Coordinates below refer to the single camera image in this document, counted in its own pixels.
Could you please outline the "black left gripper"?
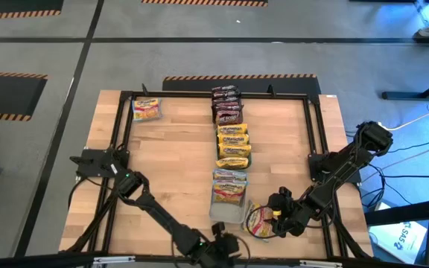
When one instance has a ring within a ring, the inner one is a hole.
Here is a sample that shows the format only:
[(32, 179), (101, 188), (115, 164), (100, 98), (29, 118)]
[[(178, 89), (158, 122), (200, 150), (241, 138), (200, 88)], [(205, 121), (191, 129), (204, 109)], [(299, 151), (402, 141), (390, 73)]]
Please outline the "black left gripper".
[(223, 222), (212, 226), (214, 240), (209, 241), (203, 237), (194, 250), (194, 264), (201, 267), (233, 267), (238, 258), (240, 247), (235, 235), (225, 232)]

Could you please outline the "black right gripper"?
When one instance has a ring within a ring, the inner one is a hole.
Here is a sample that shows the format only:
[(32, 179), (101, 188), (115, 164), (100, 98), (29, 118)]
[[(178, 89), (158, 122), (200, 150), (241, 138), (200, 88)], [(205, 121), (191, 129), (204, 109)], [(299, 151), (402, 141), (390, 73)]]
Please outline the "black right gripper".
[(287, 233), (300, 236), (311, 218), (311, 210), (303, 202), (294, 200), (292, 192), (284, 186), (269, 196), (268, 208), (272, 211), (264, 210), (264, 222), (269, 223), (273, 234), (279, 237), (286, 237)]

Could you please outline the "clear plastic tray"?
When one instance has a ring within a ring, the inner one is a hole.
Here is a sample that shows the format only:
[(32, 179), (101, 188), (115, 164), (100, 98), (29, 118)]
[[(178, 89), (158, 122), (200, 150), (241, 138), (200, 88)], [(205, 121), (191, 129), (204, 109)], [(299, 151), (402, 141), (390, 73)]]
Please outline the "clear plastic tray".
[(246, 216), (246, 207), (247, 207), (247, 187), (244, 195), (244, 199), (241, 203), (241, 206), (230, 205), (226, 203), (213, 203), (211, 195), (211, 203), (209, 209), (209, 217), (211, 220), (216, 222), (225, 222), (225, 223), (242, 223)]

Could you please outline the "teal plastic bin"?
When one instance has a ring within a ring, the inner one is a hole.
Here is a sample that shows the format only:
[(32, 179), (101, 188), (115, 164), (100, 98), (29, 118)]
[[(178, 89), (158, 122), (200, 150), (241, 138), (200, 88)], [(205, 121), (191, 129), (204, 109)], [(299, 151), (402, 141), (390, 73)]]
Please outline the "teal plastic bin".
[[(217, 135), (218, 135), (218, 133), (217, 133), (217, 130), (216, 130), (216, 145), (217, 145), (217, 160), (219, 160), (220, 159), (220, 157), (219, 157), (219, 149), (218, 149), (218, 145), (219, 145), (219, 143), (218, 143), (218, 137), (217, 137)], [(249, 159), (249, 161), (250, 161), (250, 165), (252, 164), (252, 149), (251, 149), (251, 153), (248, 155), (248, 157), (247, 157), (248, 159)]]

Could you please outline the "white printed cardboard box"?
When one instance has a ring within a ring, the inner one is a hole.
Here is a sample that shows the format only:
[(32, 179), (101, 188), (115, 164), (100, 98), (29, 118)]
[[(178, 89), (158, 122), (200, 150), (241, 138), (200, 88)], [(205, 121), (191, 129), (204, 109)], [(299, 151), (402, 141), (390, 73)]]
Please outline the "white printed cardboard box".
[(414, 221), (369, 227), (375, 245), (406, 264), (414, 264), (427, 229)]

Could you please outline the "black furniture beam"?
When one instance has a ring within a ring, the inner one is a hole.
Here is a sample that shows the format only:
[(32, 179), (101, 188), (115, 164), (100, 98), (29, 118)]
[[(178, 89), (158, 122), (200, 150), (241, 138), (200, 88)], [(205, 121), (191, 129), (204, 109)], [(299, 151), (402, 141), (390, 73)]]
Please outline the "black furniture beam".
[(429, 218), (429, 201), (365, 213), (368, 226), (381, 226)]

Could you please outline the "black hazard-striped floor mat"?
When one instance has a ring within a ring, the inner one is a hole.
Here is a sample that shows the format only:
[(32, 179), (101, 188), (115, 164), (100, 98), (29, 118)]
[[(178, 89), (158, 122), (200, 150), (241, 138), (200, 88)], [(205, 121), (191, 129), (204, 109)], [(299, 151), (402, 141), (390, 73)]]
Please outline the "black hazard-striped floor mat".
[(230, 7), (267, 7), (268, 0), (141, 0), (142, 4), (209, 5)]
[(47, 81), (47, 74), (0, 72), (0, 121), (31, 120)]
[(321, 93), (315, 74), (226, 74), (168, 76), (162, 81), (163, 91), (210, 91), (217, 86), (237, 86), (242, 92), (267, 92), (317, 96)]
[(0, 0), (0, 19), (57, 16), (64, 0)]

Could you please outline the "black gantry bar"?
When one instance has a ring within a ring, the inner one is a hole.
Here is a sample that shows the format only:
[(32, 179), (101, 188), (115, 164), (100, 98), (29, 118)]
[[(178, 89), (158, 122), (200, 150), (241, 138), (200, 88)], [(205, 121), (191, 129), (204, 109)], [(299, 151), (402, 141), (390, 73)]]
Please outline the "black gantry bar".
[[(105, 257), (102, 252), (63, 252), (53, 255), (33, 255), (14, 258), (0, 258), (0, 268), (74, 268), (93, 265), (93, 259), (96, 257)], [(136, 260), (131, 263), (170, 263), (176, 268), (181, 268), (182, 264), (188, 264), (197, 268), (235, 268), (236, 265), (250, 267), (252, 265), (270, 265), (270, 266), (286, 266), (298, 267), (300, 260), (313, 259), (259, 259), (259, 258), (236, 258), (233, 267), (201, 267), (199, 264), (194, 264), (194, 260), (181, 257), (162, 257), (157, 258), (152, 255), (112, 255), (112, 256), (134, 256)], [(361, 258), (342, 258), (333, 257), (325, 260), (314, 261), (330, 261), (338, 262), (343, 265), (343, 268), (429, 268), (425, 265), (413, 264), (398, 264), (379, 261), (377, 259), (361, 259)]]

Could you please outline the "silver metal bracket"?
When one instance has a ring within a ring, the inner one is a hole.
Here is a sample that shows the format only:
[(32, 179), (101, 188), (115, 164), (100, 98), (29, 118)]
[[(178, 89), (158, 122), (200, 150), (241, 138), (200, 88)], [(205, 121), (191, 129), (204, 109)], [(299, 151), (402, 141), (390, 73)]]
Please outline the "silver metal bracket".
[(96, 257), (93, 259), (93, 265), (105, 265), (105, 264), (124, 264), (134, 262), (136, 258), (134, 256), (105, 256)]
[(309, 268), (343, 268), (341, 263), (330, 261), (300, 260), (299, 265)]

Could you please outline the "black aluminium table frame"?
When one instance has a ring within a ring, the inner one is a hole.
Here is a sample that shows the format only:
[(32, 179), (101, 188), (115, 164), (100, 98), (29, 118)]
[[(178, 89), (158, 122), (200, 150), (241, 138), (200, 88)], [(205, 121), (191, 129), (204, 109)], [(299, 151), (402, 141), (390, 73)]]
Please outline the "black aluminium table frame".
[[(299, 196), (311, 182), (307, 156), (311, 151), (338, 151), (346, 146), (338, 99), (320, 95), (320, 104), (266, 93), (244, 99), (244, 119), (252, 144), (248, 197), (259, 203), (278, 188)], [(86, 146), (104, 150), (116, 138), (126, 142), (129, 166), (150, 181), (156, 200), (182, 224), (212, 233), (209, 216), (216, 137), (209, 93), (163, 92), (163, 117), (129, 124), (129, 101), (121, 91), (103, 90), (92, 119)], [(156, 260), (171, 254), (170, 235), (148, 214), (118, 203), (110, 238), (100, 229), (96, 249), (112, 254)]]

